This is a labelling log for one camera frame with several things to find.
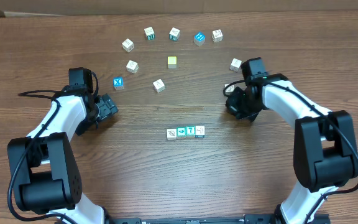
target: cube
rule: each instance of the cube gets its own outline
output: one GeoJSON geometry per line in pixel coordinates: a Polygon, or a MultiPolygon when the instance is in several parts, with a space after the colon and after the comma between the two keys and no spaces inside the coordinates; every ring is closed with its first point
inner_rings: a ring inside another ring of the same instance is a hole
{"type": "Polygon", "coordinates": [[[124,79],[122,79],[121,77],[117,77],[113,79],[113,84],[114,88],[116,90],[123,90],[124,89],[124,79]]]}
{"type": "Polygon", "coordinates": [[[194,43],[199,47],[205,42],[205,35],[199,32],[194,36],[194,43]]]}
{"type": "Polygon", "coordinates": [[[204,126],[196,126],[196,138],[205,137],[205,127],[204,126]]]}
{"type": "Polygon", "coordinates": [[[234,58],[233,61],[231,62],[230,70],[238,72],[240,69],[240,66],[241,66],[241,61],[234,58]]]}
{"type": "Polygon", "coordinates": [[[177,67],[176,56],[168,57],[168,68],[176,68],[176,67],[177,67]]]}
{"type": "Polygon", "coordinates": [[[227,89],[226,89],[226,93],[232,93],[234,91],[234,85],[231,85],[229,86],[227,89]]]}
{"type": "Polygon", "coordinates": [[[159,92],[161,92],[162,90],[165,89],[165,85],[164,85],[164,83],[162,82],[161,79],[153,82],[153,86],[154,86],[155,91],[157,91],[157,93],[159,93],[159,92]]]}
{"type": "Polygon", "coordinates": [[[186,138],[186,128],[177,128],[177,139],[186,138]]]}
{"type": "Polygon", "coordinates": [[[180,36],[180,30],[172,27],[171,32],[169,32],[169,39],[173,41],[178,41],[179,36],[180,36]]]}
{"type": "Polygon", "coordinates": [[[127,71],[135,74],[138,69],[139,69],[139,65],[136,62],[129,60],[127,64],[127,71]]]}
{"type": "Polygon", "coordinates": [[[167,129],[167,139],[168,140],[176,140],[177,139],[177,130],[175,128],[167,129]]]}
{"type": "Polygon", "coordinates": [[[131,52],[131,50],[133,50],[135,48],[135,45],[131,40],[126,39],[122,43],[122,48],[124,48],[124,50],[126,50],[129,53],[129,52],[131,52]]]}
{"type": "Polygon", "coordinates": [[[196,137],[196,126],[186,126],[186,138],[196,137]]]}
{"type": "Polygon", "coordinates": [[[221,30],[212,31],[212,40],[216,43],[223,40],[223,34],[221,30]]]}
{"type": "Polygon", "coordinates": [[[155,38],[153,27],[144,29],[144,32],[146,33],[147,40],[152,40],[155,38]]]}

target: printed symbol on cube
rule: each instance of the printed symbol on cube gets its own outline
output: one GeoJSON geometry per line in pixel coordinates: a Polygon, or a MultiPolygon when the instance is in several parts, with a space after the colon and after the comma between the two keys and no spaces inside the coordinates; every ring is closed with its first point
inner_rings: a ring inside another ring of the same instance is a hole
{"type": "Polygon", "coordinates": [[[128,72],[132,72],[133,74],[135,74],[138,69],[139,69],[139,65],[136,62],[131,61],[131,60],[128,62],[128,64],[127,64],[128,72]]]}
{"type": "Polygon", "coordinates": [[[180,30],[173,27],[171,32],[169,32],[169,39],[173,41],[178,41],[179,36],[180,36],[180,30]]]}
{"type": "Polygon", "coordinates": [[[216,43],[223,40],[223,34],[221,30],[212,31],[212,40],[216,43]]]}
{"type": "Polygon", "coordinates": [[[176,129],[167,129],[167,139],[176,140],[177,139],[177,130],[176,129]]]}
{"type": "Polygon", "coordinates": [[[131,40],[126,39],[122,43],[122,48],[124,48],[124,50],[126,50],[127,52],[131,52],[131,50],[133,50],[135,48],[135,45],[131,40]]]}
{"type": "Polygon", "coordinates": [[[161,79],[153,82],[153,86],[154,86],[155,91],[157,91],[157,93],[159,93],[159,92],[161,92],[162,90],[165,89],[165,85],[164,85],[164,83],[162,82],[161,79]]]}
{"type": "Polygon", "coordinates": [[[234,91],[234,85],[231,85],[229,86],[227,89],[226,89],[226,93],[232,93],[234,91]]]}
{"type": "Polygon", "coordinates": [[[168,68],[176,68],[177,67],[177,57],[172,56],[168,57],[168,68]]]}
{"type": "Polygon", "coordinates": [[[196,126],[196,138],[205,137],[205,127],[204,126],[196,126]]]}
{"type": "Polygon", "coordinates": [[[155,38],[153,27],[148,27],[144,29],[144,32],[146,33],[147,40],[152,40],[155,38]]]}
{"type": "Polygon", "coordinates": [[[241,67],[241,61],[234,58],[233,61],[231,62],[230,70],[238,72],[240,67],[241,67]]]}
{"type": "Polygon", "coordinates": [[[186,138],[186,128],[177,128],[177,139],[186,138]]]}
{"type": "Polygon", "coordinates": [[[186,138],[196,137],[196,126],[186,126],[186,138]]]}
{"type": "Polygon", "coordinates": [[[205,35],[199,32],[194,36],[194,43],[199,47],[205,42],[205,35]]]}
{"type": "Polygon", "coordinates": [[[123,90],[124,89],[124,80],[121,77],[117,77],[113,79],[114,88],[116,90],[123,90]]]}

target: cable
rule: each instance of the cable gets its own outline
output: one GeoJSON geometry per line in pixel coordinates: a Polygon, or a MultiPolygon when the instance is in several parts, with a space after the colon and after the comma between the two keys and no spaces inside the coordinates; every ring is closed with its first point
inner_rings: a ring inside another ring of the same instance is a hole
{"type": "Polygon", "coordinates": [[[230,86],[233,86],[233,85],[235,85],[235,84],[243,83],[243,82],[246,82],[246,81],[245,81],[245,80],[239,80],[239,81],[235,81],[235,82],[232,82],[232,83],[228,84],[226,87],[223,88],[223,95],[224,95],[225,97],[229,97],[229,95],[226,94],[227,88],[229,88],[230,86]]]}
{"type": "Polygon", "coordinates": [[[96,77],[96,74],[94,72],[92,72],[92,75],[94,76],[94,79],[96,80],[96,89],[94,90],[94,93],[93,93],[93,98],[96,99],[96,97],[98,96],[98,93],[99,93],[99,81],[98,81],[98,78],[96,77]]]}
{"type": "MultiPolygon", "coordinates": [[[[266,85],[272,85],[275,86],[277,88],[283,89],[285,91],[288,91],[290,93],[292,93],[293,95],[295,95],[299,100],[301,100],[306,106],[308,106],[313,112],[315,112],[316,114],[320,115],[321,117],[324,117],[325,120],[333,127],[333,130],[335,132],[337,132],[337,134],[341,137],[341,139],[346,143],[346,145],[351,149],[352,154],[354,156],[354,158],[357,161],[358,164],[358,153],[356,152],[356,150],[353,148],[352,144],[349,142],[349,140],[345,137],[345,135],[342,133],[342,131],[336,126],[336,124],[334,124],[333,121],[331,121],[326,115],[322,114],[322,112],[320,112],[319,110],[317,110],[313,105],[311,105],[307,100],[305,100],[299,93],[289,89],[289,87],[284,87],[281,85],[278,85],[276,83],[271,83],[271,82],[264,82],[266,85]]],[[[317,200],[317,202],[313,205],[312,209],[309,211],[309,213],[306,215],[306,219],[304,224],[308,223],[308,220],[310,219],[311,215],[314,213],[314,211],[317,209],[317,207],[320,205],[320,203],[323,201],[323,199],[326,199],[327,196],[330,195],[336,195],[336,194],[347,194],[347,193],[351,193],[354,192],[358,189],[358,183],[352,187],[351,189],[347,189],[347,190],[338,190],[338,191],[334,191],[334,192],[328,192],[325,194],[322,194],[320,196],[320,198],[317,200]]]]}
{"type": "Polygon", "coordinates": [[[21,155],[21,157],[19,159],[19,162],[16,165],[15,171],[12,174],[11,181],[9,182],[9,187],[8,187],[8,191],[7,191],[7,206],[9,208],[9,211],[12,213],[12,215],[15,218],[17,218],[18,220],[23,221],[23,222],[38,221],[38,220],[43,220],[43,219],[50,218],[50,217],[60,217],[62,220],[65,219],[68,222],[70,222],[71,224],[75,224],[74,220],[72,220],[70,217],[67,217],[65,214],[61,214],[61,213],[46,214],[46,215],[41,215],[39,217],[32,217],[32,218],[22,217],[15,211],[15,209],[13,207],[13,204],[12,204],[13,185],[14,185],[14,182],[16,180],[17,174],[19,173],[19,169],[20,169],[21,165],[23,164],[24,159],[27,156],[27,153],[30,151],[30,149],[32,148],[32,146],[34,145],[34,143],[36,142],[38,137],[47,129],[48,125],[56,117],[56,115],[59,112],[59,109],[61,107],[59,101],[56,100],[55,98],[51,97],[51,96],[30,95],[30,93],[58,93],[58,92],[59,91],[55,91],[55,90],[34,90],[34,91],[27,91],[27,92],[24,92],[24,93],[19,93],[19,96],[50,99],[50,100],[56,102],[56,104],[57,104],[56,110],[53,112],[51,117],[41,127],[40,131],[38,131],[38,133],[31,139],[29,145],[25,148],[23,154],[21,155]]]}

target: wooden table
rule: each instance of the wooden table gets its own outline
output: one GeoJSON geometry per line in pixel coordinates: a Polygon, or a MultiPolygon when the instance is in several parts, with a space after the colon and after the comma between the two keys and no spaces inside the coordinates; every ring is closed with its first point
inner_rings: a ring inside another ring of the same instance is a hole
{"type": "MultiPolygon", "coordinates": [[[[94,203],[114,217],[272,213],[296,181],[294,132],[273,111],[252,125],[235,120],[222,95],[225,83],[242,78],[229,70],[231,60],[254,57],[320,105],[348,111],[358,146],[358,11],[0,19],[0,223],[20,223],[6,205],[6,146],[50,108],[48,100],[17,94],[60,90],[75,67],[96,72],[99,92],[119,108],[71,142],[94,203]],[[146,41],[149,26],[156,39],[146,41]],[[181,30],[178,42],[168,38],[172,27],[181,30]],[[224,40],[214,44],[216,29],[224,40]],[[206,35],[201,47],[193,43],[199,31],[206,35]],[[131,53],[121,47],[126,38],[135,44],[131,53]],[[167,69],[168,56],[178,57],[177,69],[167,69]],[[128,60],[139,63],[136,74],[126,71],[128,60]],[[118,76],[125,90],[114,91],[118,76]],[[159,78],[166,89],[157,94],[152,82],[159,78]],[[187,124],[205,125],[206,138],[166,140],[167,128],[187,124]]],[[[319,213],[358,223],[358,191],[331,197],[319,213]]]]}

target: wood grain surface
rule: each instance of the wood grain surface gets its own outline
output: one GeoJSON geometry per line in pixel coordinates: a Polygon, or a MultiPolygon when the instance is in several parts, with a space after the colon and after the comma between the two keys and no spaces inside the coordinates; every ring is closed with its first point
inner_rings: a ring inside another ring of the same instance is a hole
{"type": "MultiPolygon", "coordinates": [[[[84,193],[95,204],[114,217],[272,213],[296,181],[294,132],[273,111],[253,124],[235,120],[222,95],[225,83],[242,78],[229,70],[232,59],[254,57],[321,106],[348,111],[358,147],[358,11],[0,19],[0,223],[20,223],[6,204],[6,146],[50,108],[48,100],[17,94],[60,90],[75,67],[96,72],[99,92],[119,108],[71,141],[84,193]],[[146,41],[149,26],[156,39],[146,41]],[[181,30],[178,42],[168,38],[172,27],[181,30]],[[211,40],[216,29],[222,42],[211,40]],[[193,43],[199,31],[206,35],[201,47],[193,43]],[[135,44],[131,53],[122,49],[126,38],[135,44]],[[167,69],[168,56],[178,57],[177,69],[167,69]],[[136,74],[126,71],[129,60],[139,63],[136,74]],[[118,76],[125,90],[114,91],[118,76]],[[157,94],[152,82],[159,78],[166,89],[157,94]],[[188,124],[205,125],[206,138],[166,140],[167,128],[188,124]]],[[[358,191],[332,196],[319,213],[358,223],[358,191]]]]}

